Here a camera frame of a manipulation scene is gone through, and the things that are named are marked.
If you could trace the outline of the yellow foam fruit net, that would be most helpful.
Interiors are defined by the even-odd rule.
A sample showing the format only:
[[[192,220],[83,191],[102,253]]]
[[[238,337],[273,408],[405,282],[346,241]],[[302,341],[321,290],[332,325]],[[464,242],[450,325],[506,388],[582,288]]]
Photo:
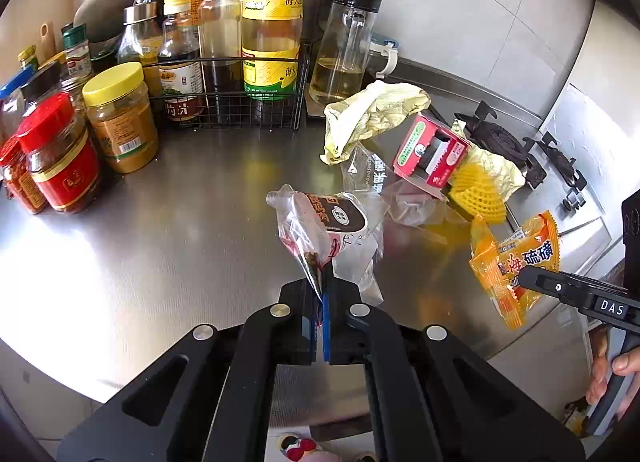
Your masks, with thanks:
[[[479,165],[465,163],[457,167],[449,184],[449,198],[472,217],[480,216],[494,225],[506,220],[506,206],[494,182]]]

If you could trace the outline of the grey ladle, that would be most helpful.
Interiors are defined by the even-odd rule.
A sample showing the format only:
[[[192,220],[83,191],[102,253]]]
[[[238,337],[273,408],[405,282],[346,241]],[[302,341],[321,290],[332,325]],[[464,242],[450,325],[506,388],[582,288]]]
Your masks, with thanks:
[[[74,26],[86,26],[91,43],[104,42],[119,36],[124,28],[124,9],[135,0],[85,0],[74,16]]]

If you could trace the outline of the orange snack packet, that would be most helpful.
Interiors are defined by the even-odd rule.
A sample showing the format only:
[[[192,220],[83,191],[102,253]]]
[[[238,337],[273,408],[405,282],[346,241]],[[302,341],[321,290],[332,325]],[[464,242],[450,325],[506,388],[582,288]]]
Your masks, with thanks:
[[[471,224],[470,267],[510,330],[525,325],[540,294],[521,286],[518,275],[529,265],[560,269],[559,232],[550,211],[528,219],[512,236],[499,242],[480,215]]]

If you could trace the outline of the yellow crumpled paper right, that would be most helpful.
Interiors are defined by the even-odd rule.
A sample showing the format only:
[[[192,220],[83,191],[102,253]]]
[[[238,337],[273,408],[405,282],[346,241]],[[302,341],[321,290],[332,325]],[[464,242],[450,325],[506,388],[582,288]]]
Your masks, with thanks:
[[[521,169],[511,160],[473,144],[469,137],[465,136],[465,129],[466,123],[460,119],[454,120],[451,124],[452,133],[457,137],[465,138],[468,141],[468,148],[464,158],[449,178],[450,193],[454,193],[456,189],[462,189],[463,173],[471,174],[471,185],[474,185],[477,173],[483,172],[491,180],[501,202],[506,203],[525,184]]]

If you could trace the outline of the dark soy sauce bottle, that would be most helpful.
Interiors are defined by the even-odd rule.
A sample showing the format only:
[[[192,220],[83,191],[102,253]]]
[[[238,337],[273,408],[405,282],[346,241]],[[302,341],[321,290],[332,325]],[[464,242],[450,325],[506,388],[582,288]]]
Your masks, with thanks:
[[[190,0],[164,0],[163,43],[158,52],[160,86],[167,117],[186,122],[204,109],[198,28]]]

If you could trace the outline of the yellow lid sauce jar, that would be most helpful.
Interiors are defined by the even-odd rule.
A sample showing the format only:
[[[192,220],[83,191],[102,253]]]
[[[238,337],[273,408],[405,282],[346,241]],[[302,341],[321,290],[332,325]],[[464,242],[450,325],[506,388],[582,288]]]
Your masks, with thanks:
[[[136,172],[155,157],[158,136],[140,63],[100,72],[84,85],[82,98],[94,135],[115,172]]]

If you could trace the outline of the green cap spice shaker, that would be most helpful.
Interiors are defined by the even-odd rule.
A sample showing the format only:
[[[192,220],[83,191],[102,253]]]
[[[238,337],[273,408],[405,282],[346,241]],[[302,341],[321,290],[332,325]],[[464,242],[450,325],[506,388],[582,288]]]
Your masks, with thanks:
[[[74,80],[89,78],[92,68],[86,25],[65,25],[62,28],[62,42],[68,76]]]

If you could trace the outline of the red lid chili jar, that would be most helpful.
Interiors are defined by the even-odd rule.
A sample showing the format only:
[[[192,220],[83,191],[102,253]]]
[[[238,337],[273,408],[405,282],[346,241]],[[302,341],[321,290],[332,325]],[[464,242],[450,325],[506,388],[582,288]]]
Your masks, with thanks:
[[[78,213],[96,199],[102,165],[86,118],[70,95],[54,94],[23,119],[16,131],[27,171],[58,213]]]

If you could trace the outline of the gold cap oil bottle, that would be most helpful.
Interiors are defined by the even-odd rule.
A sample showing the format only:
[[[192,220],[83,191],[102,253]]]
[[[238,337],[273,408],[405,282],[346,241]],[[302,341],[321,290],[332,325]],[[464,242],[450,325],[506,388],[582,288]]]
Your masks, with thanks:
[[[241,1],[203,0],[198,42],[207,92],[236,92],[243,86]]]

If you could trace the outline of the clear printed plastic bag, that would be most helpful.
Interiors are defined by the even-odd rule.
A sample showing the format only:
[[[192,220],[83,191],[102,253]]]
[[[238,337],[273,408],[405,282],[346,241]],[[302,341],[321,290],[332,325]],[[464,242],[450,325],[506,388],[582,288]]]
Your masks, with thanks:
[[[396,224],[409,227],[466,224],[446,202],[396,175],[377,153],[361,144],[341,163],[341,171],[347,191],[375,191],[388,205],[388,215]]]

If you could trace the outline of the printed plastic wrapper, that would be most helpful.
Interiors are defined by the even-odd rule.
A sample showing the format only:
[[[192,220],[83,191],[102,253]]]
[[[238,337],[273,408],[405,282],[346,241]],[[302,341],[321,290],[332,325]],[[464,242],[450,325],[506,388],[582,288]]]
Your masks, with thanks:
[[[285,184],[266,197],[276,211],[281,242],[296,258],[322,297],[323,269],[355,283],[364,303],[380,305],[383,295],[374,264],[383,255],[383,223],[388,204],[373,190],[314,195]]]

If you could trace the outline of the glass oil dispenser black lid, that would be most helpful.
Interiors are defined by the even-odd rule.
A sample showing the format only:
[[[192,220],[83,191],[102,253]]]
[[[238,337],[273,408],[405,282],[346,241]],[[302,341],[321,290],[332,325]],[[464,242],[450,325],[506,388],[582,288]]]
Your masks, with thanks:
[[[337,103],[360,91],[381,4],[382,0],[332,0],[309,84],[316,103]]]

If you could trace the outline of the yellow crumpled paper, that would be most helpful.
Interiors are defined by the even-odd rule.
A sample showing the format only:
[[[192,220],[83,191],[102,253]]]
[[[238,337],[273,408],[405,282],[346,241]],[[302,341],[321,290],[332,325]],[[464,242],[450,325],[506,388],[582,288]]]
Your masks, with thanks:
[[[395,129],[431,102],[420,86],[376,80],[346,100],[326,105],[321,161],[327,165],[345,162],[360,141]]]
[[[477,173],[483,172],[491,180],[501,202],[506,203],[525,184],[521,169],[511,160],[473,144],[469,137],[465,136],[465,129],[466,123],[460,119],[454,120],[451,124],[452,133],[457,137],[465,138],[468,141],[468,148],[464,158],[449,178],[450,193],[454,193],[456,189],[462,189],[463,173],[471,174],[471,185],[474,185]]]

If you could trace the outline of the yellow crumpled paper left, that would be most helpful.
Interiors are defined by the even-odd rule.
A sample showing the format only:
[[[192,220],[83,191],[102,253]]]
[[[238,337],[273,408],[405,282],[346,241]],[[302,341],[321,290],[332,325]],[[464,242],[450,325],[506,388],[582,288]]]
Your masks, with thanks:
[[[346,100],[326,105],[321,161],[327,165],[345,162],[360,141],[395,129],[431,102],[420,86],[376,80]]]

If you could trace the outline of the steel lid glass bottle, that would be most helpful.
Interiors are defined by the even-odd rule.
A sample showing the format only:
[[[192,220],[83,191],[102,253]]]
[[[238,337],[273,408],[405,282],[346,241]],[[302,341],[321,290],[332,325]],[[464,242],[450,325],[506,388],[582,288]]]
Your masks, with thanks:
[[[156,20],[155,2],[143,2],[124,9],[124,34],[117,51],[117,63],[138,62],[143,66],[144,81],[152,97],[162,95],[158,53],[163,32]]]

